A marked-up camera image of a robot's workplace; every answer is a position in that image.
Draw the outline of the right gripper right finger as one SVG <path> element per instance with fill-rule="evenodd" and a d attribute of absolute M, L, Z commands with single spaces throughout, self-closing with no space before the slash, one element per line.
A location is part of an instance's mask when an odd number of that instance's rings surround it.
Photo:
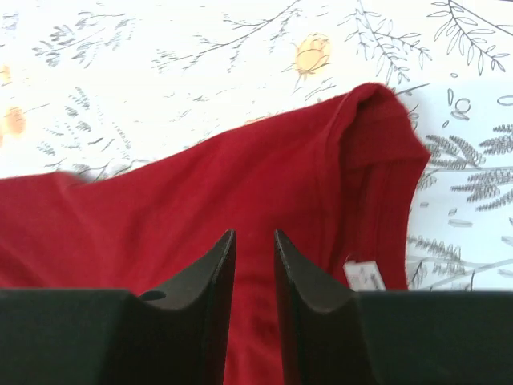
<path fill-rule="evenodd" d="M 285 383 L 511 383 L 511 293 L 354 291 L 274 237 Z"/>

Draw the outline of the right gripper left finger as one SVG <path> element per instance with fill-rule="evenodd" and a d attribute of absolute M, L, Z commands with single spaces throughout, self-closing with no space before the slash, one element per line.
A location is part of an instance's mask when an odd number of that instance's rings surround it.
<path fill-rule="evenodd" d="M 229 230 L 157 287 L 1 292 L 4 384 L 221 384 L 236 264 Z"/>

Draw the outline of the red t shirt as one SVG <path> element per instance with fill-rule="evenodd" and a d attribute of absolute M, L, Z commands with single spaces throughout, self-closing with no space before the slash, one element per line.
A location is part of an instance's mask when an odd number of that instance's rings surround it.
<path fill-rule="evenodd" d="M 410 203 L 429 152 L 406 109 L 367 83 L 94 183 L 64 172 L 1 183 L 3 286 L 142 293 L 236 231 L 228 384 L 283 381 L 274 231 L 344 281 L 374 261 L 407 287 Z"/>

